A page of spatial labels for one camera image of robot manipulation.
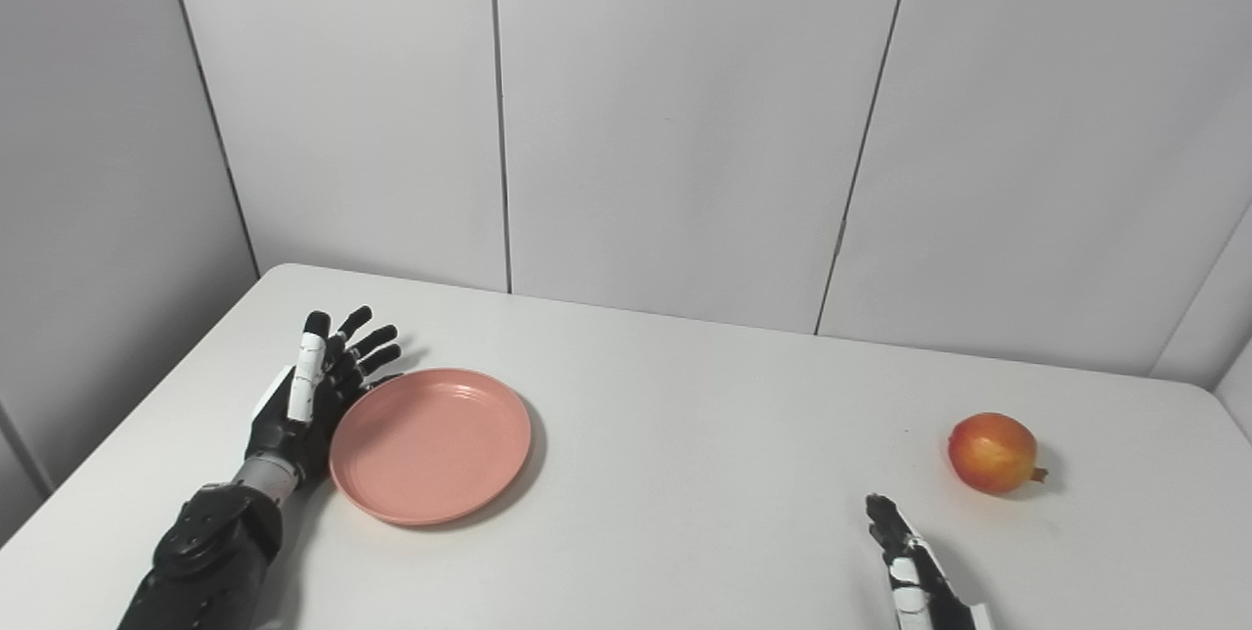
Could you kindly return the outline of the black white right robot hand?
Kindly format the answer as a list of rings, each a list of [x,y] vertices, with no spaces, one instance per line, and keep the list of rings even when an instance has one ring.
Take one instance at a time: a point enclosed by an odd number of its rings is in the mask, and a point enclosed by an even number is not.
[[[881,547],[899,629],[993,629],[987,605],[962,602],[931,546],[891,498],[868,495],[865,514]]]

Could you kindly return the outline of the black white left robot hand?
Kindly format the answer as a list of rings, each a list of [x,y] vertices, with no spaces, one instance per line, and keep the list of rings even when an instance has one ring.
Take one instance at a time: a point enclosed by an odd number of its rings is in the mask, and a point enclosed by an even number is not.
[[[332,329],[331,314],[308,314],[294,364],[275,380],[253,417],[247,458],[282,462],[293,471],[298,487],[331,472],[331,447],[341,421],[384,382],[372,376],[402,354],[393,324],[351,343],[349,338],[372,318],[371,306],[361,306]]]

